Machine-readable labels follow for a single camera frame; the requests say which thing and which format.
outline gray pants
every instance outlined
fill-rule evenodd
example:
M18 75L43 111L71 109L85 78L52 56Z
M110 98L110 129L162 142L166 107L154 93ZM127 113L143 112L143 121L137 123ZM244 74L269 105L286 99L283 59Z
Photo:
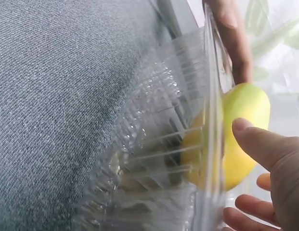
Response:
M148 51L146 0L0 0L0 231L70 230Z

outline yellow-green mango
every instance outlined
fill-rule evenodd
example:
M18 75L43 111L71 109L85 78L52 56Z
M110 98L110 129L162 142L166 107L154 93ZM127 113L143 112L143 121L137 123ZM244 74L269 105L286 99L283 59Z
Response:
M230 190L241 183L241 181L253 170L256 162L249 157L238 145L232 131L232 123L236 118L244 118L254 126L268 129L270 117L270 102L267 94L260 88L250 83L236 85L232 90L223 95L223 132L224 132L224 156L222 168L224 173L225 190ZM204 113L201 112L193 121L190 128L203 124ZM181 164L191 167L206 168L204 163L206 157L200 153L206 150L191 149L190 147L199 145L200 142L207 142L206 137L201 137L200 129L193 130L186 134L182 141ZM186 178L204 188L205 177L201 170L190 170L185 173Z

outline plastic clamshell package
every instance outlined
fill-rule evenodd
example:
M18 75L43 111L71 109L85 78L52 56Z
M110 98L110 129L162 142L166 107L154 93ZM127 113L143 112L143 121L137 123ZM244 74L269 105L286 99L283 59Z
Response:
M224 69L229 64L208 6L205 14L205 28L154 52L138 74L114 126L112 145L99 154L85 187L74 230L220 228L225 203L221 94L233 79ZM190 128L200 112L203 125ZM205 163L181 165L182 139L195 129L206 139L186 149L197 150ZM195 168L205 176L199 185L184 176Z

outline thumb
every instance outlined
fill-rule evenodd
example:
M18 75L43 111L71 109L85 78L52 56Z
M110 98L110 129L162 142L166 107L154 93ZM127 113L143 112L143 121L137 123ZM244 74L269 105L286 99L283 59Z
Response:
M228 28L237 28L238 21L234 12L234 0L206 1L217 19Z
M243 151L269 172L284 157L299 152L299 137L284 137L256 128L242 118L233 122L233 134Z

